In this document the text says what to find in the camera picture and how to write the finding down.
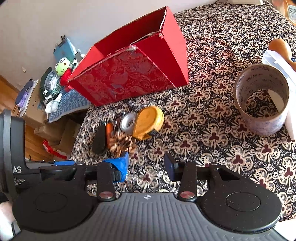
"large tape roll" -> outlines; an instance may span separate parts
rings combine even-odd
[[[284,107],[270,117],[253,117],[244,109],[247,99],[258,89],[273,90],[284,101]],[[247,127],[257,135],[268,136],[283,126],[288,113],[289,86],[284,75],[276,68],[266,64],[252,65],[242,71],[234,84],[234,102]]]

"red box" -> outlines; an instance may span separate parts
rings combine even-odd
[[[188,84],[186,41],[168,7],[93,45],[69,78],[99,106]]]

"cardboard box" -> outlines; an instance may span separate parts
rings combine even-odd
[[[47,120],[45,113],[45,105],[39,97],[40,93],[40,81],[38,81],[30,97],[27,109],[22,118],[26,124],[30,127],[37,128],[45,125]]]
[[[46,123],[44,126],[37,127],[34,134],[48,141],[59,143],[65,130],[68,118],[63,117],[53,123]]]
[[[51,145],[51,147],[70,155],[76,140],[76,137],[74,135],[77,128],[79,127],[79,124],[75,123],[72,120],[68,120],[60,143],[58,145]]]
[[[188,84],[186,41],[168,7],[93,45],[70,85],[100,106]]]

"floral pattern fabric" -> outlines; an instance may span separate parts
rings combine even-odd
[[[270,136],[258,136],[246,125],[233,101],[233,86],[241,71],[261,62],[274,38],[286,40],[296,50],[296,28],[271,5],[214,4],[175,14],[187,42],[190,83],[187,86],[91,106],[72,151],[72,159],[98,163],[111,154],[97,156],[91,144],[104,120],[121,111],[139,111],[156,105],[165,115],[159,135],[138,141],[130,157],[128,176],[116,183],[119,192],[173,192],[179,183],[169,180],[163,157],[207,167],[218,162],[275,193],[283,204],[281,221],[296,218],[296,141],[285,127]],[[266,90],[247,101],[246,111],[266,117],[276,108]],[[89,186],[95,192],[96,185]],[[204,195],[206,183],[197,183]]]

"black device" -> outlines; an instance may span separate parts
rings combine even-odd
[[[273,229],[282,209],[279,198],[220,164],[197,167],[167,153],[169,178],[181,182],[177,198],[172,193],[117,198],[110,163],[29,169],[24,121],[5,111],[0,135],[1,187],[13,200],[21,229],[13,240],[285,240]],[[197,196],[197,180],[207,181],[204,196]],[[96,197],[85,192],[89,181],[97,182]]]

